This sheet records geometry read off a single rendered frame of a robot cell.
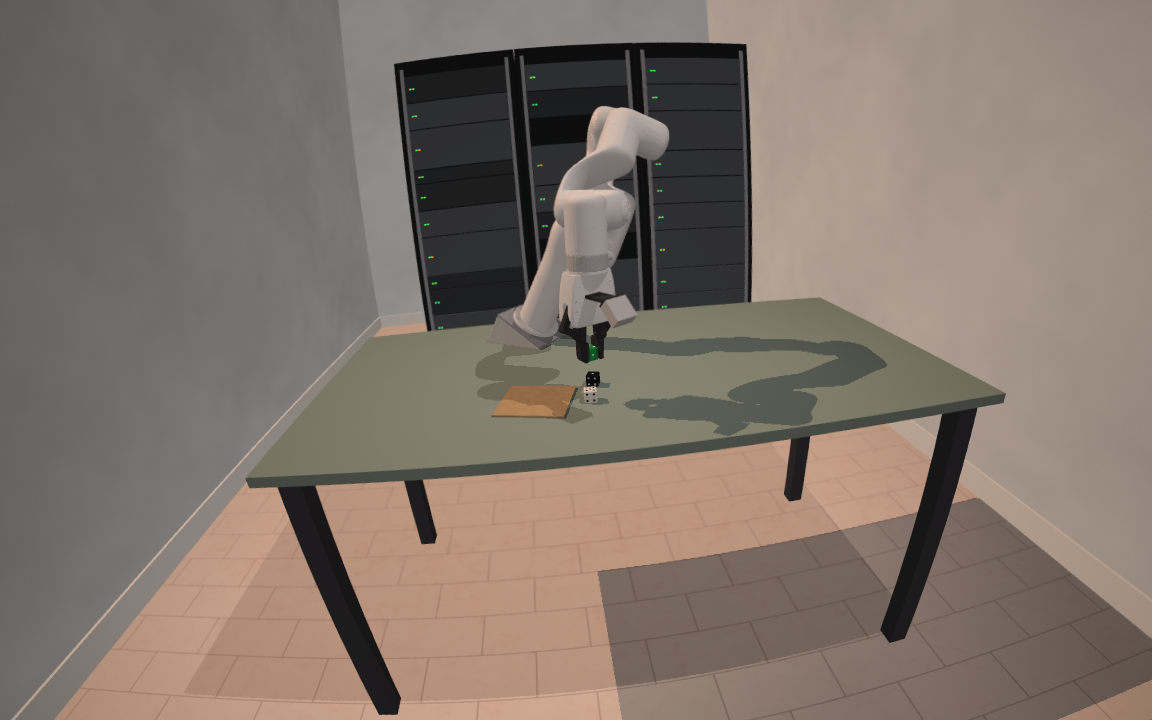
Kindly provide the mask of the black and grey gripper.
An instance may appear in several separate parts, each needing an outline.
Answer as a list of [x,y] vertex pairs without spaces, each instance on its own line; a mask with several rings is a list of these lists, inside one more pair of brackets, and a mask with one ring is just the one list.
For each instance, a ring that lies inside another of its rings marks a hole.
[[[596,275],[598,274],[598,275]],[[588,325],[593,325],[591,344],[598,347],[598,357],[604,357],[604,338],[611,324],[605,319],[602,306],[593,300],[585,300],[589,293],[613,293],[614,281],[611,268],[602,272],[570,272],[566,270],[561,278],[561,295],[559,295],[559,332],[570,334],[576,341],[576,355],[582,363],[589,363],[589,343],[586,342]],[[564,311],[563,311],[564,310]],[[570,329],[570,323],[573,329]]]

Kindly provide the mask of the tan mat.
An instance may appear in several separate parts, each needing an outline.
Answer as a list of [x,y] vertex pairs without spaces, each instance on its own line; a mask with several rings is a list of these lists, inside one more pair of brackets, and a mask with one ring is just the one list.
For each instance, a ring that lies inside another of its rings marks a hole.
[[492,416],[564,418],[576,386],[511,386]]

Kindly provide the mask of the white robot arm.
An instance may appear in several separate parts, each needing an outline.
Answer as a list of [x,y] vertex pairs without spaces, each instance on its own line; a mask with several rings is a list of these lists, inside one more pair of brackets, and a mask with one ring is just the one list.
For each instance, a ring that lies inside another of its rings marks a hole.
[[[641,158],[659,159],[668,143],[669,129],[639,111],[608,106],[594,109],[588,128],[586,158],[573,165],[562,179],[547,251],[524,306],[517,306],[513,314],[522,331],[538,338],[558,333],[562,272],[602,272],[608,268],[607,253],[609,268],[613,266],[635,211],[634,196],[617,190],[614,179],[632,170],[639,152]],[[599,302],[612,329],[634,323],[637,316],[626,293],[589,293],[585,300]]]

